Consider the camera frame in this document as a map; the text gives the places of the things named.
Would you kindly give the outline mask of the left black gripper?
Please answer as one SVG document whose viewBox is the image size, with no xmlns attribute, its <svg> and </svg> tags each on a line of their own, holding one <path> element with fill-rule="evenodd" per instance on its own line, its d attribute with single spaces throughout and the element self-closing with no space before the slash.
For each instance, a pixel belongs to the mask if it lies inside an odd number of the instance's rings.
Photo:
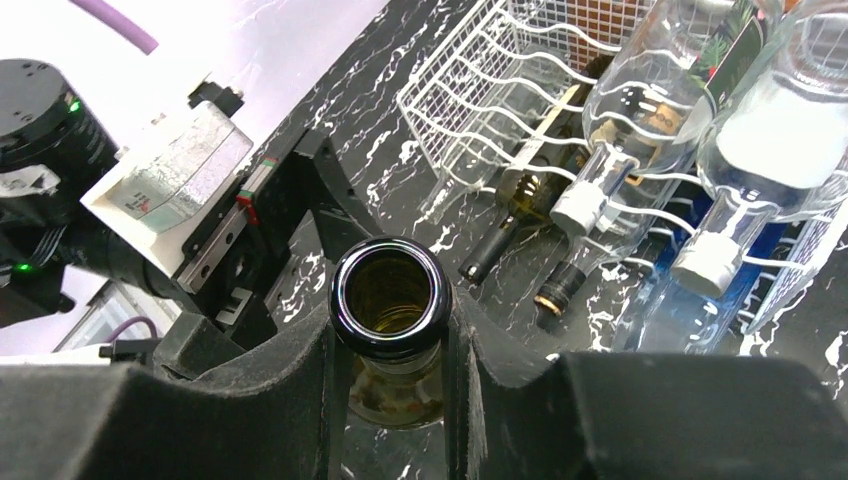
<svg viewBox="0 0 848 480">
<path fill-rule="evenodd" d="M 383 234 L 330 137 L 311 129 L 298 142 L 272 144 L 212 211 L 218 217 L 206 218 L 191 236 L 199 250 L 175 282 L 185 311 L 153 353 L 165 377 L 194 380 L 276 334 L 272 312 L 289 241 L 309 211 L 333 264 Z"/>
</svg>

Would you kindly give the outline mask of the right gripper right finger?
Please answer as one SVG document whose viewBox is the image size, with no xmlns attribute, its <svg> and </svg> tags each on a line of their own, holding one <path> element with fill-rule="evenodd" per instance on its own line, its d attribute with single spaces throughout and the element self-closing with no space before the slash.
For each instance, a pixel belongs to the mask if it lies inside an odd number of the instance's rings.
<svg viewBox="0 0 848 480">
<path fill-rule="evenodd" d="M 443 364 L 451 479 L 843 479 L 847 423 L 805 366 L 543 355 L 454 297 Z"/>
</svg>

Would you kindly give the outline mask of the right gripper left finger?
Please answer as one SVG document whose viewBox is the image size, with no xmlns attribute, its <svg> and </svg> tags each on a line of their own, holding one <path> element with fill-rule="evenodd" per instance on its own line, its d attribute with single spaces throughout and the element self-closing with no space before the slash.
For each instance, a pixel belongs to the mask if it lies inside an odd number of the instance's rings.
<svg viewBox="0 0 848 480">
<path fill-rule="evenodd" d="M 1 371 L 5 479 L 336 479 L 342 395 L 319 305 L 191 382 L 133 364 Z"/>
</svg>

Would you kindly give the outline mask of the square bottle brown label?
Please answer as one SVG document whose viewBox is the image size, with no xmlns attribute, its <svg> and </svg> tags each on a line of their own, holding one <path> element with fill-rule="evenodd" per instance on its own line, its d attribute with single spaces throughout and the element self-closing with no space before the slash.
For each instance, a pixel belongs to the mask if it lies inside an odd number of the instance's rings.
<svg viewBox="0 0 848 480">
<path fill-rule="evenodd" d="M 575 239 L 569 253 L 560 260 L 537 290 L 533 302 L 540 311 L 537 325 L 556 335 L 563 315 L 590 275 L 600 266 L 622 262 L 634 253 L 645 229 L 633 222 L 614 221 L 605 230 L 595 228 Z"/>
</svg>

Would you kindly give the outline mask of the dark green wine bottle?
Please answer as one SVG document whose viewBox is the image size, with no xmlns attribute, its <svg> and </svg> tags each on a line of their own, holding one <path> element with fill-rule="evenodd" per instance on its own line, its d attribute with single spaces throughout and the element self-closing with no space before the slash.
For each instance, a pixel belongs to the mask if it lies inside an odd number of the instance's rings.
<svg viewBox="0 0 848 480">
<path fill-rule="evenodd" d="M 536 126 L 515 154 L 521 167 L 506 169 L 500 177 L 495 195 L 502 214 L 460 265 L 465 280 L 481 284 L 522 231 L 550 224 L 553 204 L 588 158 L 584 146 L 564 142 L 583 137 L 582 114 L 559 107 Z"/>
</svg>

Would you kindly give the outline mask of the clear bottle black label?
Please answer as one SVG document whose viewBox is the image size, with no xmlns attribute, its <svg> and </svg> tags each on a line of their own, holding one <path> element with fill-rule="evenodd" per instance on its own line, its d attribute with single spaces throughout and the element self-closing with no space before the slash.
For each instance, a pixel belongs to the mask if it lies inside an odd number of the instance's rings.
<svg viewBox="0 0 848 480">
<path fill-rule="evenodd" d="M 794 6 L 705 132 L 696 165 L 707 193 L 765 192 L 777 223 L 846 199 L 846 2 Z"/>
</svg>

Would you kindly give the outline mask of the round clear bottle white cap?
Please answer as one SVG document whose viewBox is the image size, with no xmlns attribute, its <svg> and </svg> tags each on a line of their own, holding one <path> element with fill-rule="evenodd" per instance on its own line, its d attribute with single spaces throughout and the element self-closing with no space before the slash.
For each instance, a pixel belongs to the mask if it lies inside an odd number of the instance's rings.
<svg viewBox="0 0 848 480">
<path fill-rule="evenodd" d="M 631 175 L 684 161 L 773 34 L 782 1 L 658 1 L 582 113 L 590 156 L 550 211 L 572 252 Z"/>
</svg>

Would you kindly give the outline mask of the blue glass bottle white cap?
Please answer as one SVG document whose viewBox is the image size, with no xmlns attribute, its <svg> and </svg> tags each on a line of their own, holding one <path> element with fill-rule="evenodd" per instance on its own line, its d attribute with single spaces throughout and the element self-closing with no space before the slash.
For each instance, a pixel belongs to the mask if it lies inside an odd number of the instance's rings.
<svg viewBox="0 0 848 480">
<path fill-rule="evenodd" d="M 737 316 L 782 237 L 765 192 L 699 193 L 622 314 L 615 352 L 707 353 Z"/>
</svg>

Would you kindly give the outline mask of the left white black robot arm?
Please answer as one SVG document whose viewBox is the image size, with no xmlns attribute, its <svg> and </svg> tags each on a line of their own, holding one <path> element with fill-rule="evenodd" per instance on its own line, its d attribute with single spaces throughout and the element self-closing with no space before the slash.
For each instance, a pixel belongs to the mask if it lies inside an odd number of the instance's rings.
<svg viewBox="0 0 848 480">
<path fill-rule="evenodd" d="M 379 225 L 330 139 L 301 129 L 258 154 L 234 124 L 241 95 L 199 83 L 121 153 L 54 66 L 1 64 L 1 322 L 68 309 L 75 266 L 182 309 L 154 355 L 194 379 L 272 337 L 289 241 L 312 216 L 337 262 Z"/>
</svg>

